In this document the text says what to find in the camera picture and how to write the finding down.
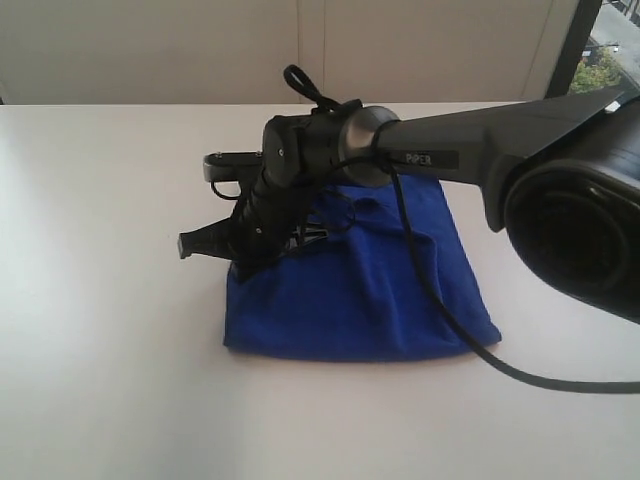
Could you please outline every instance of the tree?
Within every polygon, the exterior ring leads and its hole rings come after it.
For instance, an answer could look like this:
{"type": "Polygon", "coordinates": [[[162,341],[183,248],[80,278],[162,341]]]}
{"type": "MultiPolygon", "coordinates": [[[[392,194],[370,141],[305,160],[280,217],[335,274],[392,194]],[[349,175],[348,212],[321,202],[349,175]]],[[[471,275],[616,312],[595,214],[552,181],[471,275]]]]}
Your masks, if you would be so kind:
{"type": "Polygon", "coordinates": [[[592,50],[596,61],[589,65],[586,59],[578,63],[569,93],[585,93],[603,87],[612,87],[620,83],[622,71],[618,62],[604,49],[592,50]]]}

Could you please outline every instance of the blue fabric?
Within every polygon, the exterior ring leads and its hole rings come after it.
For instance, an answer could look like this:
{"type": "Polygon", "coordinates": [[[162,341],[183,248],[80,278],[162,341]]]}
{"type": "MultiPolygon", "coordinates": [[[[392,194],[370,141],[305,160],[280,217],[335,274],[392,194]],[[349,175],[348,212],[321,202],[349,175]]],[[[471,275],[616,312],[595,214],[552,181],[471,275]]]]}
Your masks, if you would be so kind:
{"type": "MultiPolygon", "coordinates": [[[[484,345],[501,340],[482,302],[438,181],[402,177],[407,209],[432,284],[484,345]]],[[[271,357],[322,361],[408,361],[458,355],[466,344],[421,291],[393,187],[340,187],[357,222],[283,258],[244,283],[227,279],[224,344],[271,357]]],[[[345,223],[347,204],[317,208],[345,223]]]]}

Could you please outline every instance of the white wall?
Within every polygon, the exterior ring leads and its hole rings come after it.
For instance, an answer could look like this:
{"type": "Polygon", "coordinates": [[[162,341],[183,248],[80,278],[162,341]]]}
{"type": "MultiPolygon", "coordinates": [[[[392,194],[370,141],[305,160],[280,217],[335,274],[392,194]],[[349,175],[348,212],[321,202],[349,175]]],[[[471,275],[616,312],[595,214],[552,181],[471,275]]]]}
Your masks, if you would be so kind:
{"type": "Polygon", "coordinates": [[[7,103],[540,98],[577,0],[3,0],[7,103]]]}

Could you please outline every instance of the window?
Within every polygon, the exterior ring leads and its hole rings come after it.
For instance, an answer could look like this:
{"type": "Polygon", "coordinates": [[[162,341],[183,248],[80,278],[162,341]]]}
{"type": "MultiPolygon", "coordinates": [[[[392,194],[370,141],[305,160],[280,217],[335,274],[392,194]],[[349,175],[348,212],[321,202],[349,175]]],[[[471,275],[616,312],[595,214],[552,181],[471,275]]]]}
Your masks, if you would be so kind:
{"type": "Polygon", "coordinates": [[[573,23],[547,96],[611,86],[640,93],[640,0],[582,0],[573,23]]]}

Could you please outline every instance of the white tabletop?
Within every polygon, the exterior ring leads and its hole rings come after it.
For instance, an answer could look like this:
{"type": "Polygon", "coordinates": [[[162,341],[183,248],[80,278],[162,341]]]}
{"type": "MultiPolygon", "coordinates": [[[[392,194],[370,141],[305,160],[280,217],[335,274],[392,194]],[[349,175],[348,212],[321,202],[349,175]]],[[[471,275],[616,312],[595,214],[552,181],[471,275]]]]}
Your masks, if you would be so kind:
{"type": "MultiPolygon", "coordinates": [[[[0,109],[0,478],[636,478],[640,396],[539,390],[474,355],[344,365],[222,346],[227,262],[176,248],[232,206],[201,159],[256,149],[270,116],[304,111],[0,109]]],[[[474,187],[445,188],[496,353],[640,379],[640,328],[544,285],[486,227],[474,187]]]]}

